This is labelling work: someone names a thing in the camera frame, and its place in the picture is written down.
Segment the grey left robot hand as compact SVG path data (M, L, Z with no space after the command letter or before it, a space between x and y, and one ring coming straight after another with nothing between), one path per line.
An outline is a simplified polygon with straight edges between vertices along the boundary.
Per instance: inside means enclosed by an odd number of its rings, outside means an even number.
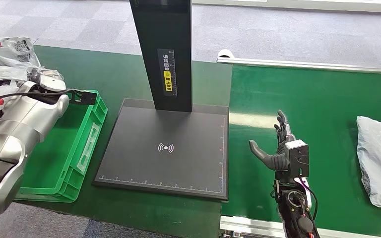
M46 89L63 90L66 88L64 77L57 71L44 67L27 68L27 79Z

